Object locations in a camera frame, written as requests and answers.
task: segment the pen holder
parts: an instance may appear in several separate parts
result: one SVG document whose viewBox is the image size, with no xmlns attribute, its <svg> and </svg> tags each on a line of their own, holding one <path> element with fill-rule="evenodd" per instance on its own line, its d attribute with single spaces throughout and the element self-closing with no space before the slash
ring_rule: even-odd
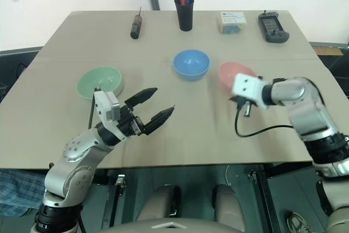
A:
<svg viewBox="0 0 349 233">
<path fill-rule="evenodd" d="M 180 5 L 180 0 L 174 0 L 177 9 L 179 28 L 183 31 L 192 29 L 192 6 L 194 0 L 190 0 L 189 5 Z"/>
</svg>

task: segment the wooden tabletop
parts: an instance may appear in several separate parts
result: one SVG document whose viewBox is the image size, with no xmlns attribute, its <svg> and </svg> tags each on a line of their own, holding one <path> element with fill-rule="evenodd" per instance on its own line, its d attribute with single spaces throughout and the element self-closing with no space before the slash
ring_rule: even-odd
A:
<svg viewBox="0 0 349 233">
<path fill-rule="evenodd" d="M 235 103 L 218 84 L 218 67 L 239 61 L 264 79 L 305 76 L 321 90 L 340 131 L 348 134 L 348 100 L 317 58 L 292 16 L 279 11 L 290 33 L 283 44 L 266 42 L 258 27 L 260 11 L 245 11 L 241 32 L 221 35 L 219 11 L 195 11 L 193 30 L 179 30 L 175 11 L 144 11 L 140 38 L 129 36 L 135 11 L 77 11 L 62 23 L 20 76 L 0 105 L 0 168 L 47 168 L 65 143 L 87 129 L 91 101 L 79 97 L 75 84 L 101 65 L 120 70 L 123 102 L 147 87 L 159 90 L 134 114 L 147 122 L 175 105 L 172 116 L 150 136 L 119 143 L 100 168 L 218 163 L 297 162 L 310 160 L 294 130 L 274 129 L 251 138 L 234 130 Z M 174 56 L 199 49 L 211 61 L 208 73 L 188 82 L 172 69 Z M 98 122 L 94 115 L 94 124 Z M 252 109 L 239 129 L 249 133 L 274 124 L 289 124 L 286 109 Z"/>
</svg>

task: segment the robotic arm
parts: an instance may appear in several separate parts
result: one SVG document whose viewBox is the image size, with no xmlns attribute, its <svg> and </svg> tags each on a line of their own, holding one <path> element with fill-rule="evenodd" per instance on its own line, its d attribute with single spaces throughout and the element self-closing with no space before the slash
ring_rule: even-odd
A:
<svg viewBox="0 0 349 233">
<path fill-rule="evenodd" d="M 322 208 L 330 215 L 328 232 L 349 232 L 349 137 L 338 131 L 318 88 L 304 77 L 274 79 L 238 74 L 232 87 L 238 107 L 285 106 L 322 180 L 316 185 Z"/>
<path fill-rule="evenodd" d="M 156 90 L 144 89 L 122 107 L 112 92 L 94 93 L 101 122 L 69 141 L 58 163 L 47 173 L 43 203 L 31 232 L 77 231 L 82 202 L 98 164 L 128 136 L 149 135 L 171 116 L 174 107 L 159 112 L 144 125 L 133 115 L 134 106 L 148 100 Z"/>
</svg>

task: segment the person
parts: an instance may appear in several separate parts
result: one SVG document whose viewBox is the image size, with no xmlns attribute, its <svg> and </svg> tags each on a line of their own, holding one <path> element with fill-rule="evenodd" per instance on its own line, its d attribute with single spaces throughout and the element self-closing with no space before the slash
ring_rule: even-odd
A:
<svg viewBox="0 0 349 233">
<path fill-rule="evenodd" d="M 0 215 L 21 217 L 39 208 L 45 191 L 45 175 L 0 169 Z"/>
<path fill-rule="evenodd" d="M 305 219 L 296 212 L 286 213 L 286 225 L 290 233 L 312 233 Z"/>
</svg>

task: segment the handheld controller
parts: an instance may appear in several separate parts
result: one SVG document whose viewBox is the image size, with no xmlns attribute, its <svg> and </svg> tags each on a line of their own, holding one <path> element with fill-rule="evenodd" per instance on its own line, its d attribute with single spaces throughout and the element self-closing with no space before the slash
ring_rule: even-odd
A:
<svg viewBox="0 0 349 233">
<path fill-rule="evenodd" d="M 284 43 L 290 37 L 290 34 L 282 28 L 277 12 L 266 12 L 258 16 L 258 21 L 262 26 L 263 33 L 267 42 Z"/>
</svg>

